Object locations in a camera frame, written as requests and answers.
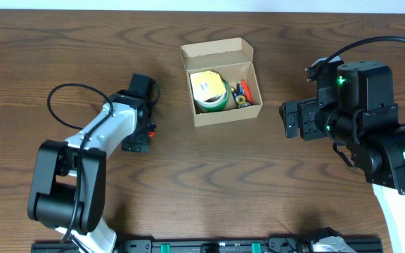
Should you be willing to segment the red utility knife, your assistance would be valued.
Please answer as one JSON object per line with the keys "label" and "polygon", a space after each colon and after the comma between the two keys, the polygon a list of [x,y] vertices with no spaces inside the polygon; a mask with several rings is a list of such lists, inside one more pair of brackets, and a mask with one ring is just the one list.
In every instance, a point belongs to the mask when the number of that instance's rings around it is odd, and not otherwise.
{"label": "red utility knife", "polygon": [[155,123],[150,123],[149,125],[149,132],[148,132],[148,137],[151,138],[155,135],[155,129],[156,129],[156,124]]}

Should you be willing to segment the yellow sticky note pad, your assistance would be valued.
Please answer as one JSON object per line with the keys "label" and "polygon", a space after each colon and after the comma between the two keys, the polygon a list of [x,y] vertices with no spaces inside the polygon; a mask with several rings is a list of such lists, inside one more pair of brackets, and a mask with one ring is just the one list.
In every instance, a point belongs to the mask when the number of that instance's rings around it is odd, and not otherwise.
{"label": "yellow sticky note pad", "polygon": [[220,74],[212,70],[190,74],[190,80],[195,100],[207,101],[226,93]]}

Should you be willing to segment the green tape roll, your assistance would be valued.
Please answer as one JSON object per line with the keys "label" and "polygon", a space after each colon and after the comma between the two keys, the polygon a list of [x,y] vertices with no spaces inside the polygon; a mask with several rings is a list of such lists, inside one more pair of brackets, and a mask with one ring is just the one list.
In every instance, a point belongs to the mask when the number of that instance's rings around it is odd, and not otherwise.
{"label": "green tape roll", "polygon": [[226,88],[226,92],[222,96],[218,97],[212,102],[195,100],[195,104],[202,108],[205,112],[222,111],[226,107],[230,97],[229,84],[225,80],[222,81],[224,83],[224,87]]}

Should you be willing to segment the cardboard box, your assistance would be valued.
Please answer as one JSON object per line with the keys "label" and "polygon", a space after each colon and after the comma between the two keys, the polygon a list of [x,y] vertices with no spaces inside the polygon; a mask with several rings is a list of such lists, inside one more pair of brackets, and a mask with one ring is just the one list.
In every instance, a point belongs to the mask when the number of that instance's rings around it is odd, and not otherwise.
{"label": "cardboard box", "polygon": [[[250,119],[259,115],[263,106],[262,95],[253,64],[254,49],[246,40],[237,37],[187,44],[181,46],[181,54],[195,127]],[[205,112],[195,104],[193,98],[190,74],[207,70],[219,73],[221,78],[229,84],[229,101],[219,112]],[[250,107],[237,108],[231,87],[235,88],[243,79],[250,88],[253,104]]]}

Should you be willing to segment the black yellow correction tape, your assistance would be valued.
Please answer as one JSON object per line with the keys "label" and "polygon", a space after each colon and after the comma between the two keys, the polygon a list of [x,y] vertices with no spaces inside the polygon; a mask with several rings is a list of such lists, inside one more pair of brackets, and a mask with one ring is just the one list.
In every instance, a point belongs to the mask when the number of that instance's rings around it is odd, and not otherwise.
{"label": "black yellow correction tape", "polygon": [[231,87],[231,93],[237,108],[246,108],[252,105],[250,100],[246,97],[245,90],[241,84],[237,84],[236,88]]}

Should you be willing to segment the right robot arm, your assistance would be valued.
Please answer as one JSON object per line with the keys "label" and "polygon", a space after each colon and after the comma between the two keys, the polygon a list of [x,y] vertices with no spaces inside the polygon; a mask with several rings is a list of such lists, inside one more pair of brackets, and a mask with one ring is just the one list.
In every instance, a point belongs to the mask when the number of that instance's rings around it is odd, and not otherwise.
{"label": "right robot arm", "polygon": [[287,138],[327,137],[348,167],[364,172],[385,216],[394,252],[405,252],[405,124],[391,69],[378,61],[320,58],[306,68],[313,98],[279,108]]}

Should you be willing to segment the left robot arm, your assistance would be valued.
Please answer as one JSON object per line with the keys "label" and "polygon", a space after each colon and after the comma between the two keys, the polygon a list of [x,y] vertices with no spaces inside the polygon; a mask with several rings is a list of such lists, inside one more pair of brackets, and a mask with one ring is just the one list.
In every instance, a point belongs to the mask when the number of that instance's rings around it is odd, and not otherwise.
{"label": "left robot arm", "polygon": [[27,215],[58,231],[60,242],[38,242],[32,252],[124,252],[124,242],[102,215],[106,162],[120,146],[146,153],[156,125],[152,109],[158,83],[133,74],[128,89],[103,97],[101,112],[64,141],[44,141],[38,150]]}

